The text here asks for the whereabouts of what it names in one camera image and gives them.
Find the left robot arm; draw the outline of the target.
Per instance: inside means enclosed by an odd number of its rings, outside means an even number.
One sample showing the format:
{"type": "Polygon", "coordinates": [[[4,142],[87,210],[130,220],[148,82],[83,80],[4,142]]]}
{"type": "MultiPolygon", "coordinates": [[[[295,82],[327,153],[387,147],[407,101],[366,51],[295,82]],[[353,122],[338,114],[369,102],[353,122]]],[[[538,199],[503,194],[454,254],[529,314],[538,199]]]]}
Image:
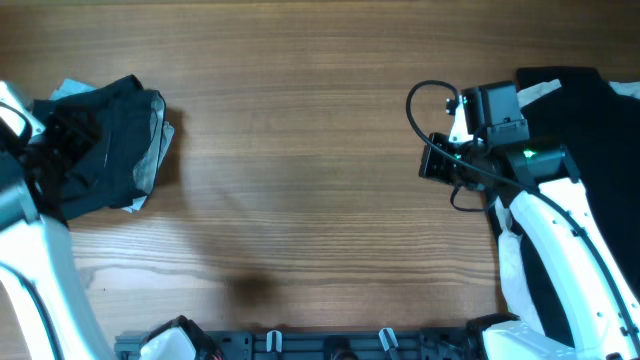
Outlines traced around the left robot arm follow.
{"type": "Polygon", "coordinates": [[[33,359],[114,359],[78,276],[61,213],[67,173],[100,141],[70,116],[36,132],[1,112],[1,283],[33,359]]]}

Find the black shorts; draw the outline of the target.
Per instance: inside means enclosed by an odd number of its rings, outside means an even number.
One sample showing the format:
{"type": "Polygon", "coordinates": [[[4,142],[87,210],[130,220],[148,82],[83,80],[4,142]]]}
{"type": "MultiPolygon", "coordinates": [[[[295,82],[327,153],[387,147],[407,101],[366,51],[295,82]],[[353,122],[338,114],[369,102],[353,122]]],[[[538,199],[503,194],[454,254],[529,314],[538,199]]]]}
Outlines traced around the black shorts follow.
{"type": "Polygon", "coordinates": [[[66,220],[132,206],[155,185],[166,102],[134,75],[102,88],[36,100],[36,141],[59,152],[59,206],[66,220]]]}

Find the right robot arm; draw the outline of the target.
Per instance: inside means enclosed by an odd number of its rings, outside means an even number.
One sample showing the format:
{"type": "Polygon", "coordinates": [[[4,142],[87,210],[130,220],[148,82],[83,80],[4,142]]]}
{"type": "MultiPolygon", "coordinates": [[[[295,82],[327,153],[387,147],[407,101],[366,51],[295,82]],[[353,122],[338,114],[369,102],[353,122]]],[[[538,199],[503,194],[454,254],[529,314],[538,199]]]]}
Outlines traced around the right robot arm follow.
{"type": "Polygon", "coordinates": [[[502,293],[508,312],[469,325],[478,359],[635,359],[639,302],[594,218],[573,154],[534,137],[512,82],[454,90],[445,110],[449,134],[423,134],[420,174],[454,190],[486,192],[499,235],[502,293]],[[532,243],[559,299],[571,341],[542,326],[520,244],[532,243]]]}

